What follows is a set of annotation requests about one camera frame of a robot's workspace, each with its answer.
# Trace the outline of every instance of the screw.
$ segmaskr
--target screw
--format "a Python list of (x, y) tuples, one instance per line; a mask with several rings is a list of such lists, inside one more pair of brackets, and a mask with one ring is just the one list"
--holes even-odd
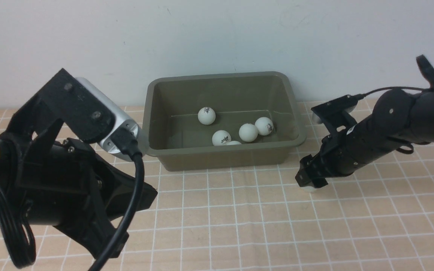
[(100, 117), (101, 117), (101, 112), (100, 111), (93, 112), (92, 119), (98, 120)]
[(73, 89), (73, 85), (71, 83), (66, 83), (64, 89), (65, 91), (71, 91)]

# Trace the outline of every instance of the white wall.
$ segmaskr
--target white wall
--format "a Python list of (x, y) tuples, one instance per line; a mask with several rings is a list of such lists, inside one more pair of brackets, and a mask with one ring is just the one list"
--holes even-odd
[(0, 107), (60, 68), (120, 105), (180, 75), (277, 70), (298, 100), (426, 86), (430, 0), (0, 0)]

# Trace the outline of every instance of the black robotic arm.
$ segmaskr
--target black robotic arm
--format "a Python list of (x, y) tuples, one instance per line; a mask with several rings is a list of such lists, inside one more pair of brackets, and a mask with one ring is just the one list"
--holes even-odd
[[(301, 159), (296, 181), (300, 187), (321, 188), (328, 177), (345, 177), (392, 152), (413, 153), (413, 144), (434, 142), (434, 68), (424, 55), (416, 58), (427, 89), (390, 87), (355, 96), (346, 95), (311, 108), (312, 119), (330, 135), (315, 156)], [(421, 91), (409, 94), (404, 89)], [(360, 123), (349, 112), (365, 96), (387, 90), (373, 112)]]

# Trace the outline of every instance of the grid mat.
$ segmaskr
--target grid mat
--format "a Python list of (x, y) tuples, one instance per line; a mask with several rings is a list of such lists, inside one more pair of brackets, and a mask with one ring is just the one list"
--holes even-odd
[[(375, 99), (361, 101), (358, 121)], [(107, 271), (434, 270), (434, 144), (415, 153), (391, 153), (350, 177), (329, 180), (313, 194), (294, 176), (303, 156), (326, 136), (300, 102), (308, 139), (280, 165), (168, 172), (145, 157), (146, 182), (159, 196), (136, 213), (130, 238)], [(142, 122), (143, 107), (124, 107)], [(0, 133), (15, 110), (0, 110)], [(74, 137), (64, 127), (59, 139)], [(134, 175), (134, 165), (97, 153)], [(38, 257), (33, 271), (86, 270), (93, 258), (53, 227), (33, 226)], [(17, 270), (0, 232), (0, 271)]]

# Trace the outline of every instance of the bin rim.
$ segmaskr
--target bin rim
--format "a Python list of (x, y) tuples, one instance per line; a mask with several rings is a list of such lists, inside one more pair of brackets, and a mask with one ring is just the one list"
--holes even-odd
[(294, 91), (291, 87), (291, 82), (289, 78), (276, 71), (266, 71), (266, 72), (242, 72), (242, 73), (219, 73), (219, 74), (202, 74), (202, 75), (188, 75), (188, 76), (175, 76), (175, 77), (163, 77), (153, 80), (147, 89), (147, 97), (145, 100), (144, 116), (142, 130), (148, 136), (148, 127), (150, 126), (150, 110), (147, 105), (152, 105), (153, 94), (155, 92), (155, 86), (161, 82), (175, 82), (175, 81), (188, 81), (188, 80), (201, 80), (201, 79), (218, 79), (218, 78), (241, 78), (241, 77), (252, 77), (252, 76), (276, 76), (284, 84), (284, 89), (286, 90), (287, 97), (290, 101), (290, 106), (293, 112), (294, 119), (296, 121), (296, 126), (300, 131), (298, 137), (293, 140), (278, 141), (278, 142), (260, 142), (260, 143), (249, 143), (241, 145), (231, 145), (231, 146), (202, 146), (193, 148), (179, 148), (179, 149), (153, 149), (151, 146), (148, 148), (147, 155), (152, 157), (161, 156), (171, 156), (171, 155), (186, 155), (186, 154), (203, 154), (203, 153), (222, 153), (227, 151), (252, 151), (255, 149), (275, 149), (275, 148), (295, 148), (306, 140), (307, 133), (306, 127), (302, 122), (302, 115), (298, 110), (298, 105), (294, 95)]

